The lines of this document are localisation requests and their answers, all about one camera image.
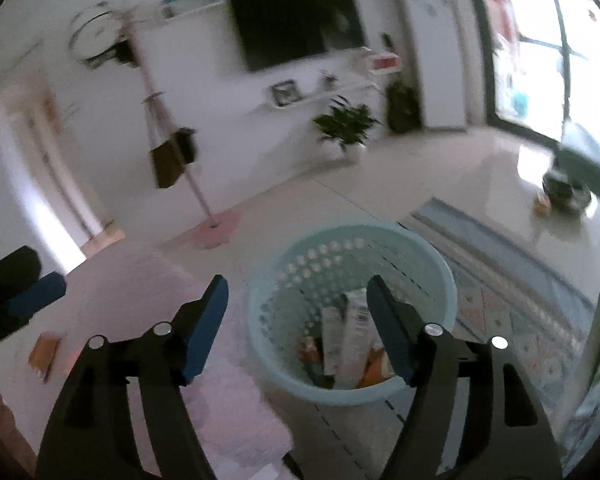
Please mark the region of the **brown hanging tote bag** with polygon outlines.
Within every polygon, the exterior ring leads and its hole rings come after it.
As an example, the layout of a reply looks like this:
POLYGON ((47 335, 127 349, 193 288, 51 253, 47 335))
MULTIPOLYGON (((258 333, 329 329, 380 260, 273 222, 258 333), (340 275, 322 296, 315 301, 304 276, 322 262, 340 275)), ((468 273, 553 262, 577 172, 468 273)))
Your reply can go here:
POLYGON ((154 93, 144 101, 149 140, 149 158, 157 188, 170 188, 181 177, 184 167, 178 158, 178 144, 164 125, 160 110, 160 94, 154 93))

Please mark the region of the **orange white paper cup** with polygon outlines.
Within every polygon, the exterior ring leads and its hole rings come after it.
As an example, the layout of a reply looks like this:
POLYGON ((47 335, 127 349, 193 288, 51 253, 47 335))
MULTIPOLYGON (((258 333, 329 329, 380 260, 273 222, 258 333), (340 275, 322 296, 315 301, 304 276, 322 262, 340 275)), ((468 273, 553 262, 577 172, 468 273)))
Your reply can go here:
POLYGON ((394 370, 385 349, 373 350, 368 357, 365 372, 356 388, 377 386, 393 378, 394 370))

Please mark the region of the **white floor air conditioner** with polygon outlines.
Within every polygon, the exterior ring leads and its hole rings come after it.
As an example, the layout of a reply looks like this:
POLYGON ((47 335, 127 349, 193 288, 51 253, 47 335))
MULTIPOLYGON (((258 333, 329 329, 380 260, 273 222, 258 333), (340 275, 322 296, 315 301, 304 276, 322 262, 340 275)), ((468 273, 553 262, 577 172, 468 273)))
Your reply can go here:
POLYGON ((402 1, 414 49, 422 125, 464 130, 464 68, 452 1, 402 1))

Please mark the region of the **orange snack wrapper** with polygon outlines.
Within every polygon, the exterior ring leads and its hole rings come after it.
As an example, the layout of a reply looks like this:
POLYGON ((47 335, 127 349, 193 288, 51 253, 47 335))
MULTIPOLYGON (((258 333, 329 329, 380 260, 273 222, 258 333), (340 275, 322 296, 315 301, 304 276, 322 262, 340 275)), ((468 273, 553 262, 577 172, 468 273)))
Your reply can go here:
POLYGON ((60 342, 61 336, 53 333, 41 334, 29 354, 28 364, 42 382, 47 382, 60 342))

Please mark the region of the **teal plastic laundry basket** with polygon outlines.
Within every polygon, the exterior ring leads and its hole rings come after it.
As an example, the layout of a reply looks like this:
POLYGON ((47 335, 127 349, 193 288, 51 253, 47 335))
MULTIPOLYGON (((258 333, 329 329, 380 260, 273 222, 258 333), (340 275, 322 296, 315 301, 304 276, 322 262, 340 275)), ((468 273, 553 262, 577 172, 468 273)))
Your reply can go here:
POLYGON ((278 388, 312 404, 355 406, 385 400, 405 389, 391 378, 362 389, 325 389, 303 369, 303 336, 344 292, 361 289, 375 275, 420 317, 452 330, 457 286, 434 246, 395 224, 329 226, 301 237, 256 273, 248 296, 247 334, 254 358, 278 388))

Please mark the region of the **green potted plant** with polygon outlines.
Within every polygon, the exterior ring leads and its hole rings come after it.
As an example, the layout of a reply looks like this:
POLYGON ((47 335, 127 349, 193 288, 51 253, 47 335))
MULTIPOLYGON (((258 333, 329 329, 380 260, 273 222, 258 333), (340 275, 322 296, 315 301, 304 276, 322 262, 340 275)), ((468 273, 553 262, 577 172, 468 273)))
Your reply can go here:
POLYGON ((368 105, 352 104, 340 94, 330 100, 329 111, 315 116, 312 122, 320 133, 318 142, 336 143, 352 164, 362 160, 367 150, 368 132, 379 125, 368 105))

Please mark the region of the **teal white cube shelf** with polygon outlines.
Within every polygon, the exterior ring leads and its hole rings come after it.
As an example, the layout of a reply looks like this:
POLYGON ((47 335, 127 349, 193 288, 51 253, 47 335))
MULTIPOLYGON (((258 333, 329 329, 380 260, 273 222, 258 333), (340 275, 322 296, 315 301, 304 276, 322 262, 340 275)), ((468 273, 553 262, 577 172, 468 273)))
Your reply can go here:
POLYGON ((160 14, 166 20, 176 18, 177 16, 195 12, 200 9, 212 6, 221 0, 162 0, 160 2, 160 14))

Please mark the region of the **black robot vacuum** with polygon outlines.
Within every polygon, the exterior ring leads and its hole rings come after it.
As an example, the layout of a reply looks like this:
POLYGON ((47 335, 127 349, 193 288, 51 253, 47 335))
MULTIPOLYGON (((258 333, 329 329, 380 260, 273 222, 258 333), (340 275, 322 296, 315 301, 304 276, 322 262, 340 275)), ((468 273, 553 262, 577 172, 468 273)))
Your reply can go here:
POLYGON ((548 170, 542 179, 542 188, 554 208, 578 214, 592 202, 590 189, 563 172, 548 170))

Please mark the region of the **white milk carton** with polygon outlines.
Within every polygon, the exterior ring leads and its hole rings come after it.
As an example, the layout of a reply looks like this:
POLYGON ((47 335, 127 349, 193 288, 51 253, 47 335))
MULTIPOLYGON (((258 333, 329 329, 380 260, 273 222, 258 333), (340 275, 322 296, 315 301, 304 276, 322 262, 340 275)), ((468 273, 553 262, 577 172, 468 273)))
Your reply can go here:
POLYGON ((346 310, 340 364, 335 375, 335 388, 355 389, 362 380, 374 340, 374 323, 367 305, 366 289, 346 292, 346 310))

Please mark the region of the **panda wall clock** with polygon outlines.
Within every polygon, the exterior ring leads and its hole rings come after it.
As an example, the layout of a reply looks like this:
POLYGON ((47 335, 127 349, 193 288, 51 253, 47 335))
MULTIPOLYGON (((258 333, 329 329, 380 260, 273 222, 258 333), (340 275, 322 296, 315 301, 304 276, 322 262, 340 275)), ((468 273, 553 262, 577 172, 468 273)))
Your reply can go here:
POLYGON ((117 42, 120 28, 120 21, 107 1, 89 6, 70 22, 69 54, 91 70, 102 65, 117 42))

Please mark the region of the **black guitar bag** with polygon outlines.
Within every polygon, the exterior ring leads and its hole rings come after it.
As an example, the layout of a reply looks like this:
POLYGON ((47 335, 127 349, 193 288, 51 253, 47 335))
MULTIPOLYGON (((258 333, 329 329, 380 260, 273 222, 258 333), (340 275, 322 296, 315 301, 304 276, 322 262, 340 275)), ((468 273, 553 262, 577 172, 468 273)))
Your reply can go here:
POLYGON ((416 92, 402 81, 396 80, 388 85, 387 124, 396 134, 418 130, 422 125, 416 92))

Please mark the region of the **red white box shelf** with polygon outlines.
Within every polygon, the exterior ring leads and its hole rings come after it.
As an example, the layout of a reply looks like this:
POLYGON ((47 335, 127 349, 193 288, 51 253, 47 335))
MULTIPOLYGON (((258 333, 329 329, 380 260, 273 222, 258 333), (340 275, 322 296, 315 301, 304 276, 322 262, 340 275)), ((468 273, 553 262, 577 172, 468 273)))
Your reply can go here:
POLYGON ((367 69, 373 75, 400 73, 402 61, 399 55, 392 52, 373 54, 367 58, 367 69))

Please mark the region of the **wall mounted black television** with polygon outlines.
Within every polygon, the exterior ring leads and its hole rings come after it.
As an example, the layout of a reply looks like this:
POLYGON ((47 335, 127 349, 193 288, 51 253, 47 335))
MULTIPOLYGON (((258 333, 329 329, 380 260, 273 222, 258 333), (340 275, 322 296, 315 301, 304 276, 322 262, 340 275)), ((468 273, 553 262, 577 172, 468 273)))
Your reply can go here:
POLYGON ((366 46, 355 0, 228 0, 248 70, 366 46))

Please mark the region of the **black picture frame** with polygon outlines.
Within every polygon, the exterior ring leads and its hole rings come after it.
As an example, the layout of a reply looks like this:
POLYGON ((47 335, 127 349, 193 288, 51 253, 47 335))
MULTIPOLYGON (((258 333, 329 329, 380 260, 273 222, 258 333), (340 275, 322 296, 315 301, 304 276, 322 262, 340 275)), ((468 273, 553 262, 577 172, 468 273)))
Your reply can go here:
POLYGON ((302 93, 297 81, 293 79, 273 84, 271 87, 272 99, 276 106, 286 107, 302 100, 302 93))

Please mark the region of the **pink coat rack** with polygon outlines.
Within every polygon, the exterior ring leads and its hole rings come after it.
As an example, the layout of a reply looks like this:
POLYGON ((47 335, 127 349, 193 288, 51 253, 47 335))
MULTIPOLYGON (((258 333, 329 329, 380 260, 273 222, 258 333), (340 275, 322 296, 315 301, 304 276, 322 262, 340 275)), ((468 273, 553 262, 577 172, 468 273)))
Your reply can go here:
MULTIPOLYGON (((169 128, 172 139, 176 143, 174 133, 181 128, 174 122, 170 110, 163 102, 162 93, 159 92, 155 86, 154 78, 151 76, 144 52, 140 46, 140 40, 137 38, 135 22, 133 20, 133 12, 120 11, 117 13, 117 18, 121 22, 120 36, 129 44, 131 58, 135 63, 135 66, 140 70, 140 76, 142 77, 147 96, 151 96, 154 93, 160 94, 160 110, 163 114, 164 125, 169 128)), ((227 244, 238 227, 240 215, 237 211, 231 209, 222 211, 219 214, 215 214, 210 208, 206 198, 204 197, 204 193, 196 182, 193 174, 189 171, 188 166, 190 164, 184 164, 184 160, 182 159, 179 149, 178 158, 184 167, 184 172, 181 177, 185 178, 190 192, 192 192, 195 200, 206 216, 206 220, 199 223, 198 226, 195 226, 193 229, 184 234, 184 240, 188 240, 196 247, 204 249, 211 249, 227 244)))

